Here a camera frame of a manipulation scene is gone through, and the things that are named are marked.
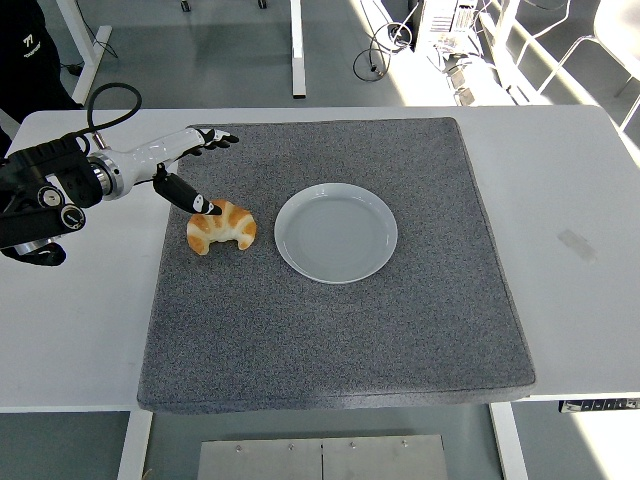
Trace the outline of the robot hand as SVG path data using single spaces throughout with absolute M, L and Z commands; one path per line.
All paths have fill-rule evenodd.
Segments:
M 109 156 L 118 170 L 112 197 L 120 198 L 135 185 L 150 181 L 157 194 L 186 212 L 221 215 L 220 207 L 176 174 L 169 173 L 168 168 L 178 159 L 202 149 L 228 148 L 237 142 L 236 136 L 223 130 L 188 127 L 128 152 L 112 152 Z

